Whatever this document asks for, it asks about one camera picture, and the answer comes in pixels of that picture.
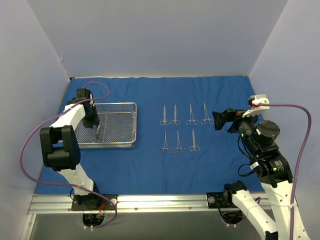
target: surgical instrument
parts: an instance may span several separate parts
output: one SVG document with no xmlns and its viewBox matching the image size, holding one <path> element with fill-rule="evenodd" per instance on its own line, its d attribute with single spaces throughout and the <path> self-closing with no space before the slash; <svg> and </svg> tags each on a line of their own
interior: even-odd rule
<svg viewBox="0 0 320 240">
<path fill-rule="evenodd" d="M 207 112 L 207 107 L 205 102 L 203 102 L 203 108 L 204 108 L 204 119 L 201 120 L 201 124 L 206 124 L 207 120 L 209 121 L 210 124 L 214 124 L 215 121 L 213 119 L 210 119 L 208 112 Z"/>
<path fill-rule="evenodd" d="M 193 145 L 189 147 L 190 152 L 199 152 L 200 151 L 200 147 L 196 146 L 196 136 L 195 136 L 195 130 L 192 129 L 192 143 Z"/>
<path fill-rule="evenodd" d="M 177 120 L 177 105 L 174 105 L 174 120 L 171 120 L 172 125 L 179 125 L 180 121 Z"/>
<path fill-rule="evenodd" d="M 180 145 L 179 131 L 176 131 L 176 135 L 177 135 L 177 146 L 172 151 L 174 154 L 176 154 L 178 152 L 178 150 L 181 150 L 182 153 L 185 153 L 186 148 L 181 147 L 181 145 Z"/>
<path fill-rule="evenodd" d="M 100 127 L 101 127 L 101 123 L 99 123 L 99 125 L 98 125 L 98 127 L 97 127 L 97 129 L 96 129 L 95 137 L 93 137 L 93 138 L 91 139 L 91 142 L 92 142 L 92 143 L 98 142 Z"/>
<path fill-rule="evenodd" d="M 160 147 L 159 152 L 160 152 L 161 154 L 163 154 L 165 151 L 166 151 L 168 154 L 170 154 L 171 151 L 172 151 L 171 148 L 168 148 L 168 147 L 167 147 L 167 132 L 164 133 L 164 145 L 163 145 L 163 147 Z"/>
<path fill-rule="evenodd" d="M 160 121 L 160 125 L 161 126 L 163 126 L 163 125 L 168 126 L 169 125 L 169 121 L 166 120 L 166 105 L 164 105 L 164 107 L 163 107 L 163 121 Z"/>
<path fill-rule="evenodd" d="M 194 114 L 192 113 L 192 107 L 190 103 L 190 120 L 185 121 L 185 124 L 191 125 L 191 122 L 193 122 L 194 125 L 199 124 L 199 121 L 194 119 Z"/>
</svg>

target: white robotic arm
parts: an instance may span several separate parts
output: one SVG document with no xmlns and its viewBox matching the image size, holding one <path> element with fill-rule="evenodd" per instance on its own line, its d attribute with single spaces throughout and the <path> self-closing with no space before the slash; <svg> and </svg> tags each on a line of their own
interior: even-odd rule
<svg viewBox="0 0 320 240">
<path fill-rule="evenodd" d="M 262 239 L 288 240 L 290 238 L 291 208 L 294 208 L 293 239 L 310 239 L 302 222 L 298 205 L 290 204 L 293 176 L 288 161 L 282 156 L 275 139 L 279 127 L 272 121 L 263 120 L 257 125 L 258 116 L 269 109 L 266 95 L 249 98 L 250 110 L 227 108 L 224 112 L 213 112 L 215 130 L 221 130 L 226 122 L 232 122 L 228 133 L 238 133 L 251 169 L 257 174 L 271 204 L 275 221 L 250 196 L 241 181 L 224 186 L 223 200 L 227 205 L 238 207 L 252 223 Z"/>
<path fill-rule="evenodd" d="M 69 104 L 65 106 L 64 111 L 68 110 L 75 104 Z M 82 104 L 79 104 L 72 108 L 69 112 L 62 115 L 56 122 L 54 122 L 50 127 L 51 128 L 62 128 L 64 126 L 72 126 L 75 130 L 81 120 L 86 116 L 85 108 Z M 75 166 L 75 169 L 67 168 L 57 171 L 59 174 L 65 177 L 65 179 L 70 184 L 74 184 L 80 187 L 84 187 L 88 190 L 94 189 L 94 181 L 92 181 L 84 169 L 82 168 L 80 162 Z M 79 196 L 88 195 L 87 191 L 81 190 L 78 187 L 74 187 L 74 194 Z"/>
<path fill-rule="evenodd" d="M 77 97 L 67 103 L 64 111 L 67 111 L 81 100 L 91 99 L 92 94 L 87 89 L 78 89 Z M 46 167 L 52 168 L 73 185 L 84 187 L 91 191 L 98 188 L 80 164 L 81 153 L 74 130 L 82 121 L 85 127 L 92 128 L 100 124 L 93 101 L 74 106 L 62 115 L 50 127 L 40 130 L 40 141 L 43 162 Z M 54 144 L 62 142 L 62 147 L 54 147 Z M 74 187 L 76 196 L 87 196 L 87 191 Z"/>
</svg>

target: white backdrop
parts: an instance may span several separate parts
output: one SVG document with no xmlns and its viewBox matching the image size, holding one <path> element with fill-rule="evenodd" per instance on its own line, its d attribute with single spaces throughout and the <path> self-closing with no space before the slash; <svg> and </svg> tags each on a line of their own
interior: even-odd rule
<svg viewBox="0 0 320 240">
<path fill-rule="evenodd" d="M 248 75 L 288 0 L 27 0 L 69 77 Z"/>
<path fill-rule="evenodd" d="M 0 31 L 0 239 L 17 240 L 36 188 L 19 169 L 19 151 L 37 125 L 58 113 L 68 78 L 25 0 L 1 1 Z M 24 164 L 40 175 L 39 134 Z"/>
<path fill-rule="evenodd" d="M 296 103 L 312 114 L 312 129 L 302 156 L 297 200 L 311 239 L 319 239 L 320 193 L 320 1 L 289 0 L 251 74 L 257 94 L 266 93 L 272 103 Z M 294 171 L 307 128 L 307 116 L 299 109 L 277 108 L 265 117 L 281 129 L 279 145 Z"/>
</svg>

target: surgical clamp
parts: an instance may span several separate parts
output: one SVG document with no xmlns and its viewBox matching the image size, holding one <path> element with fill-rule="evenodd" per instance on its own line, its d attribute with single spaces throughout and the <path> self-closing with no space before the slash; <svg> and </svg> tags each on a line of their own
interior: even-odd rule
<svg viewBox="0 0 320 240">
<path fill-rule="evenodd" d="M 177 105 L 174 105 L 174 120 L 171 120 L 172 125 L 179 125 L 180 121 L 177 120 Z"/>
<path fill-rule="evenodd" d="M 204 108 L 204 119 L 201 120 L 201 124 L 206 124 L 207 121 L 209 121 L 210 124 L 214 124 L 215 121 L 213 119 L 210 119 L 208 112 L 207 112 L 207 107 L 205 102 L 203 102 L 203 108 Z"/>
<path fill-rule="evenodd" d="M 181 150 L 182 153 L 185 153 L 186 148 L 181 147 L 181 145 L 180 145 L 179 131 L 176 131 L 176 135 L 177 135 L 177 146 L 172 151 L 174 154 L 176 154 L 178 152 L 178 150 Z"/>
<path fill-rule="evenodd" d="M 193 145 L 189 147 L 190 152 L 199 152 L 200 151 L 200 147 L 196 146 L 196 136 L 195 136 L 195 130 L 192 129 L 192 143 Z"/>
<path fill-rule="evenodd" d="M 166 120 L 166 105 L 164 105 L 164 107 L 163 107 L 163 121 L 160 121 L 160 125 L 161 126 L 163 126 L 163 125 L 168 126 L 169 125 L 169 121 Z"/>
<path fill-rule="evenodd" d="M 194 114 L 192 113 L 192 107 L 190 103 L 190 120 L 185 121 L 185 124 L 191 125 L 191 122 L 193 122 L 194 125 L 199 124 L 199 121 L 194 119 Z"/>
<path fill-rule="evenodd" d="M 163 147 L 160 147 L 159 152 L 160 152 L 161 154 L 163 154 L 165 151 L 166 151 L 168 154 L 171 153 L 171 148 L 168 148 L 168 147 L 167 147 L 167 132 L 164 133 L 164 145 L 163 145 Z"/>
</svg>

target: purple cable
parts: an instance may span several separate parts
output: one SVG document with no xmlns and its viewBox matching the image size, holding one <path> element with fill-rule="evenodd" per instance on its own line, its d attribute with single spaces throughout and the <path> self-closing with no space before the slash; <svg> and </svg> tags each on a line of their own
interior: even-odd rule
<svg viewBox="0 0 320 240">
<path fill-rule="evenodd" d="M 296 187 L 297 187 L 297 181 L 298 181 L 298 171 L 299 171 L 299 166 L 300 166 L 300 161 L 302 157 L 302 153 L 304 152 L 305 146 L 307 144 L 307 140 L 310 134 L 311 130 L 311 113 L 309 112 L 308 109 L 306 109 L 304 106 L 297 105 L 297 104 L 291 104 L 291 103 L 260 103 L 260 106 L 269 106 L 269 107 L 293 107 L 293 108 L 298 108 L 303 111 L 305 111 L 307 117 L 308 117 L 308 126 L 306 129 L 306 133 L 304 136 L 303 143 L 301 145 L 296 164 L 295 164 L 295 169 L 294 169 L 294 176 L 293 176 L 293 184 L 292 184 L 292 192 L 291 192 L 291 197 L 290 197 L 290 204 L 294 204 L 295 202 L 295 193 L 296 193 Z M 295 220 L 295 209 L 294 207 L 291 208 L 290 210 L 290 240 L 294 239 L 294 220 Z"/>
<path fill-rule="evenodd" d="M 36 182 L 36 183 L 38 183 L 38 184 L 44 184 L 44 185 L 50 185 L 50 186 L 69 186 L 69 187 L 79 188 L 79 189 L 81 189 L 81 190 L 83 190 L 83 191 L 86 191 L 86 192 L 88 192 L 88 193 L 94 194 L 94 195 L 96 195 L 96 196 L 104 199 L 104 200 L 107 201 L 108 203 L 110 203 L 111 206 L 114 207 L 114 211 L 115 211 L 115 212 L 114 212 L 114 216 L 113 216 L 112 219 L 104 222 L 103 224 L 101 224 L 101 225 L 99 225 L 99 226 L 94 226 L 94 227 L 93 227 L 93 228 L 101 228 L 101 227 L 103 227 L 103 226 L 111 223 L 113 220 L 115 220 L 116 217 L 117 217 L 117 215 L 118 215 L 117 208 L 116 208 L 115 204 L 114 204 L 112 201 L 110 201 L 108 198 L 106 198 L 105 196 L 103 196 L 103 195 L 101 195 L 101 194 L 99 194 L 99 193 L 97 193 L 97 192 L 91 191 L 91 190 L 89 190 L 89 189 L 86 189 L 86 188 L 84 188 L 84 187 L 82 187 L 82 186 L 78 186 L 78 185 L 75 185 L 75 184 L 70 184 L 70 183 L 55 183 L 55 182 L 47 182 L 47 181 L 38 180 L 38 179 L 30 176 L 30 175 L 27 173 L 27 171 L 26 171 L 25 168 L 24 168 L 23 161 L 22 161 L 22 160 L 23 160 L 22 158 L 23 158 L 24 150 L 25 150 L 25 148 L 26 148 L 29 140 L 30 140 L 31 137 L 36 133 L 36 131 L 38 131 L 43 125 L 45 125 L 45 124 L 47 124 L 48 122 L 50 122 L 50 121 L 52 121 L 52 120 L 55 120 L 55 119 L 59 118 L 60 116 L 68 113 L 71 109 L 73 109 L 75 106 L 77 106 L 77 105 L 79 105 L 79 104 L 82 104 L 82 103 L 88 102 L 88 101 L 96 101 L 96 100 L 105 99 L 106 97 L 109 96 L 109 92 L 110 92 L 110 91 L 109 91 L 109 88 L 108 88 L 106 85 L 104 85 L 103 83 L 98 82 L 98 81 L 89 82 L 89 83 L 85 84 L 82 88 L 85 88 L 86 86 L 91 85 L 91 84 L 100 84 L 100 85 L 102 85 L 102 86 L 105 87 L 105 89 L 107 90 L 107 94 L 104 95 L 104 96 L 102 96 L 102 97 L 97 97 L 97 98 L 91 98 L 91 99 L 81 100 L 81 101 L 77 102 L 76 104 L 74 104 L 74 105 L 73 105 L 72 107 L 70 107 L 69 109 L 67 109 L 66 111 L 64 111 L 64 112 L 62 112 L 62 113 L 60 113 L 60 114 L 58 114 L 58 115 L 56 115 L 56 116 L 50 117 L 49 119 L 47 119 L 47 120 L 45 120 L 43 123 L 41 123 L 39 126 L 37 126 L 37 127 L 30 133 L 30 135 L 26 138 L 26 140 L 24 141 L 24 143 L 23 143 L 23 145 L 22 145 L 22 148 L 21 148 L 21 151 L 20 151 L 20 155 L 19 155 L 19 166 L 20 166 L 20 169 L 21 169 L 22 173 L 23 173 L 28 179 L 30 179 L 31 181 L 34 181 L 34 182 Z"/>
</svg>

